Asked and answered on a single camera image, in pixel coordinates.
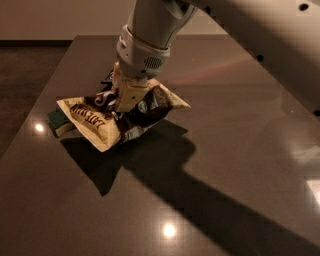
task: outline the candy wrapper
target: candy wrapper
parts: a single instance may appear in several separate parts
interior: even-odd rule
[[[115,112],[117,93],[108,90],[90,97],[57,101],[58,105],[99,151],[135,139],[174,109],[190,106],[156,79],[148,81],[145,97],[126,113]]]

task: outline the snack wrapper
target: snack wrapper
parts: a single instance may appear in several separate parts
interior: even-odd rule
[[[148,81],[145,97],[126,113],[115,112],[115,90],[90,97],[57,101],[58,105],[99,151],[104,152],[118,143],[135,139],[174,109],[190,106],[156,79]]]

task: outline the crumpled wrapper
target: crumpled wrapper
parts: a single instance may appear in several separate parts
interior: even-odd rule
[[[115,112],[117,92],[104,91],[91,97],[69,98],[58,105],[99,151],[135,139],[174,109],[190,108],[188,103],[156,79],[148,81],[145,97],[126,113]]]

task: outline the wall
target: wall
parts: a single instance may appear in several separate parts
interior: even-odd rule
[[[1,0],[0,40],[72,40],[76,35],[117,35],[133,0]],[[202,11],[180,34],[224,34]]]

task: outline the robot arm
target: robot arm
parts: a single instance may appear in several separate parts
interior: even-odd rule
[[[130,111],[148,91],[147,79],[162,72],[170,45],[196,8],[183,1],[138,0],[117,43],[113,84],[118,112]]]
[[[117,45],[122,76],[159,74],[195,7],[217,21],[310,112],[320,113],[320,3],[308,0],[137,0]],[[122,86],[121,79],[116,83]]]

